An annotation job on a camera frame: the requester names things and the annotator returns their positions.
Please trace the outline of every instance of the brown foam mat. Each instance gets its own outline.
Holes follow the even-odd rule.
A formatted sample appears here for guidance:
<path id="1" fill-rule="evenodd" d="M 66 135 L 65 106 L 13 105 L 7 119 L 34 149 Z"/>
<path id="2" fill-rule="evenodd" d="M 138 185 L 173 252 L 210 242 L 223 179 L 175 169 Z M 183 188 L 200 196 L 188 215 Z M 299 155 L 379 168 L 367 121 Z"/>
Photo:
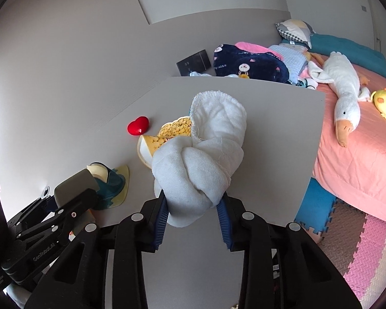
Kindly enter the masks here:
<path id="1" fill-rule="evenodd" d="M 353 253 L 357 251 L 360 234 L 366 221 L 366 214 L 351 207 L 347 203 L 336 200 L 334 211 L 327 224 L 328 231 L 323 234 L 319 247 L 336 266 L 340 274 L 344 275 L 353 262 Z"/>

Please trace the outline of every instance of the teal pillow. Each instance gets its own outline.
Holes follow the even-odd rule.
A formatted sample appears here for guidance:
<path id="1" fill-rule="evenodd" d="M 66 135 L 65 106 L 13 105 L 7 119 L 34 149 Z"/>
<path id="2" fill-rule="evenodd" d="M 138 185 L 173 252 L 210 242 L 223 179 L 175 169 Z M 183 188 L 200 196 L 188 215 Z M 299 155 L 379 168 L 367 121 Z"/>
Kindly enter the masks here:
<path id="1" fill-rule="evenodd" d="M 340 52 L 346 55 L 352 64 L 364 67 L 386 78 L 386 59 L 380 52 L 357 44 L 350 39 L 330 35 L 313 34 L 310 40 L 312 42 L 310 52 L 327 56 L 333 51 Z M 284 39 L 282 43 L 289 43 L 289 41 Z"/>

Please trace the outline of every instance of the pink bedsheet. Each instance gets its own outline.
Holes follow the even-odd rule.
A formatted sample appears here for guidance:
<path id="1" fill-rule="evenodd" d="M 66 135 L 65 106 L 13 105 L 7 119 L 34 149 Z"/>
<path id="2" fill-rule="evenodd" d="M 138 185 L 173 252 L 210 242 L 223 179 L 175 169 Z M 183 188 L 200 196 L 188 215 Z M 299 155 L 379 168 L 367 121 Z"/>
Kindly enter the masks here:
<path id="1" fill-rule="evenodd" d="M 362 67 L 356 71 L 370 79 L 371 92 L 386 87 L 386 79 Z M 320 185 L 343 201 L 386 221 L 386 119 L 375 105 L 360 102 L 359 126 L 349 135 L 347 149 L 336 142 L 336 94 L 319 84 L 326 106 L 319 152 L 313 175 Z"/>

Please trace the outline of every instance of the blue foam mat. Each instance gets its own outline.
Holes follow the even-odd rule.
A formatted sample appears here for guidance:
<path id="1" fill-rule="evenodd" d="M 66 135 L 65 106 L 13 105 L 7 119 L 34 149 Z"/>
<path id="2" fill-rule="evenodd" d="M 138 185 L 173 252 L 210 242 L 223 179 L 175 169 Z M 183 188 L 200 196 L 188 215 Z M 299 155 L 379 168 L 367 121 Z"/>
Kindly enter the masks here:
<path id="1" fill-rule="evenodd" d="M 307 230 L 312 227 L 315 234 L 326 231 L 335 201 L 333 194 L 325 190 L 316 179 L 311 178 L 295 222 L 302 224 Z"/>

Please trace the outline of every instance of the navy blue blanket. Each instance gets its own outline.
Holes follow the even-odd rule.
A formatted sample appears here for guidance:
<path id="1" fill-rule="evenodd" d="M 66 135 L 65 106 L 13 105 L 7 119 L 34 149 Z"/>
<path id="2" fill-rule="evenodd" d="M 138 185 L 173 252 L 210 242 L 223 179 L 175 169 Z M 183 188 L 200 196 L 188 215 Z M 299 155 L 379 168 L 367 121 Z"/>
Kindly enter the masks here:
<path id="1" fill-rule="evenodd" d="M 286 65 L 273 53 L 250 53 L 234 45 L 222 44 L 214 50 L 216 76 L 236 74 L 240 78 L 288 83 Z"/>

